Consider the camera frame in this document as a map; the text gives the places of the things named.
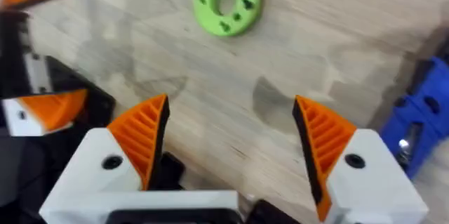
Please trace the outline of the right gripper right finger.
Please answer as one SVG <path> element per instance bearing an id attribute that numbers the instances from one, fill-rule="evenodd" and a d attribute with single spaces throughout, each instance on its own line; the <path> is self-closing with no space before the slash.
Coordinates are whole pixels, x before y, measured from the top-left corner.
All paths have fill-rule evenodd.
<path id="1" fill-rule="evenodd" d="M 299 132 L 320 223 L 421 223 L 429 209 L 379 134 L 297 95 Z"/>

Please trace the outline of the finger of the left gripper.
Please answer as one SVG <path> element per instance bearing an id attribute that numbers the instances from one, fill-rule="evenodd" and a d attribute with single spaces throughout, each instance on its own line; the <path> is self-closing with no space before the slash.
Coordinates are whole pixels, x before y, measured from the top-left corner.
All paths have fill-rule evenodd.
<path id="1" fill-rule="evenodd" d="M 52 84 L 46 57 L 35 53 L 26 53 L 23 58 L 32 93 L 51 93 Z"/>
<path id="2" fill-rule="evenodd" d="M 33 95 L 1 101 L 11 136 L 44 136 L 69 128 L 82 111 L 86 89 L 61 94 Z"/>

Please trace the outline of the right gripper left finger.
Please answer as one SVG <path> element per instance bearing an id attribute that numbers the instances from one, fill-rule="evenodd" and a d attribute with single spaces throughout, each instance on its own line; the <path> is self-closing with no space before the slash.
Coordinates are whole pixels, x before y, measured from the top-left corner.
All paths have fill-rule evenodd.
<path id="1" fill-rule="evenodd" d="M 148 190 L 154 184 L 170 116 L 165 93 L 87 132 L 39 209 L 51 213 L 77 197 L 108 190 Z"/>

